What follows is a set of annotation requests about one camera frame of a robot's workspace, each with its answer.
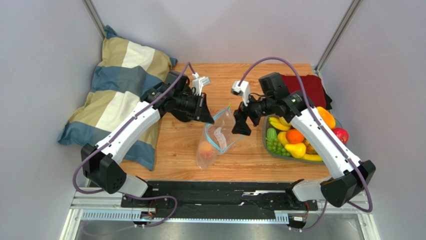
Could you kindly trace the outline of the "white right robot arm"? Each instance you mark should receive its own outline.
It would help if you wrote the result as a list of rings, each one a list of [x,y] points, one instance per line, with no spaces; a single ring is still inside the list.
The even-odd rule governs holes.
[[[301,91],[289,92],[282,76],[273,72],[259,79],[264,93],[261,99],[251,96],[247,81],[235,81],[231,93],[242,97],[233,115],[233,134],[249,136],[251,129],[247,119],[257,126],[261,117],[283,117],[298,130],[319,154],[330,176],[317,180],[298,180],[286,189],[295,200],[325,200],[339,208],[345,204],[354,206],[351,199],[364,191],[371,199],[368,184],[376,166],[371,160],[361,160],[351,152],[321,118],[318,109]]]

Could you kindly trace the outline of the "clear zip top bag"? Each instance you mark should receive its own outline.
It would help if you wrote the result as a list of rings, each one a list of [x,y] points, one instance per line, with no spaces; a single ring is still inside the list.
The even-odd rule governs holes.
[[[232,133],[235,118],[230,104],[214,115],[213,119],[214,124],[207,123],[204,125],[199,143],[208,141],[214,147],[215,155],[210,159],[201,158],[198,153],[199,143],[197,146],[196,163],[202,170],[209,168],[215,162],[217,156],[226,153],[235,143],[244,137],[243,135]]]

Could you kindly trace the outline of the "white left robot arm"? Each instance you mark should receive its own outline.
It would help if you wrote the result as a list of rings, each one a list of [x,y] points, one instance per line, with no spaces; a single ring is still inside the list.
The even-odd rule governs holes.
[[[120,167],[121,161],[134,143],[148,128],[166,113],[181,122],[198,121],[213,124],[203,87],[211,81],[207,76],[193,74],[194,80],[177,71],[170,71],[164,82],[147,90],[122,123],[96,145],[81,149],[83,175],[101,190],[142,197],[148,183],[129,175]]]

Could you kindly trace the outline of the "pink peach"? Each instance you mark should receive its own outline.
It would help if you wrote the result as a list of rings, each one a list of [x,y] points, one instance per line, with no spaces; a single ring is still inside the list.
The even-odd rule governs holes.
[[[203,140],[198,145],[198,154],[203,159],[210,159],[215,155],[215,148],[207,141]]]

